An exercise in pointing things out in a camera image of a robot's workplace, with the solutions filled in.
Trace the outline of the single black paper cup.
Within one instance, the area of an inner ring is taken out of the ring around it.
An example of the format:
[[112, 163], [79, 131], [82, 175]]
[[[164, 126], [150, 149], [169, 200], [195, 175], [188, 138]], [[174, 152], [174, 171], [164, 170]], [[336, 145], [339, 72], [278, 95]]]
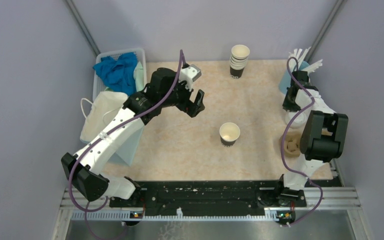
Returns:
[[240, 134], [240, 128], [233, 122], [226, 122], [219, 128], [220, 142], [224, 147], [233, 146]]

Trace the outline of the stack of paper cups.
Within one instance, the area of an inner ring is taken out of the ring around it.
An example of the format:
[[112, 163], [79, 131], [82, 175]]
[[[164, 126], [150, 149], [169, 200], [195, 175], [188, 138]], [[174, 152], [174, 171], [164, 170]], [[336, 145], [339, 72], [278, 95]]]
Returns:
[[250, 49], [243, 44], [237, 44], [231, 48], [229, 71], [233, 79], [239, 79], [243, 75], [250, 52]]

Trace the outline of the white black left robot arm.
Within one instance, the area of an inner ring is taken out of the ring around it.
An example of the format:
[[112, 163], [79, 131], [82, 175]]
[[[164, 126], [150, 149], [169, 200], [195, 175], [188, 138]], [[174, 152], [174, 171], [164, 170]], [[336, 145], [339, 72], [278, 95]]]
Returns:
[[127, 206], [140, 202], [139, 187], [128, 177], [105, 177], [104, 166], [136, 132], [158, 116], [163, 108], [176, 107], [194, 118], [205, 109], [200, 89], [190, 100], [193, 83], [202, 75], [195, 65], [185, 64], [177, 72], [160, 67], [145, 88], [128, 97], [118, 113], [87, 146], [61, 158], [70, 187], [75, 187], [89, 202], [101, 197], [120, 198]]

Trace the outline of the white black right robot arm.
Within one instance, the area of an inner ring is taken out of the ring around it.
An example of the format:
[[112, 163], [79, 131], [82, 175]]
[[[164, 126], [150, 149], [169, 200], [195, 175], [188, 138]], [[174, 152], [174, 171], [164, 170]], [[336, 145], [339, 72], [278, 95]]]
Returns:
[[303, 70], [290, 73], [290, 86], [282, 108], [288, 114], [288, 128], [293, 124], [305, 125], [296, 163], [280, 177], [273, 192], [274, 202], [287, 206], [304, 199], [305, 185], [316, 170], [342, 155], [349, 118], [324, 102]]

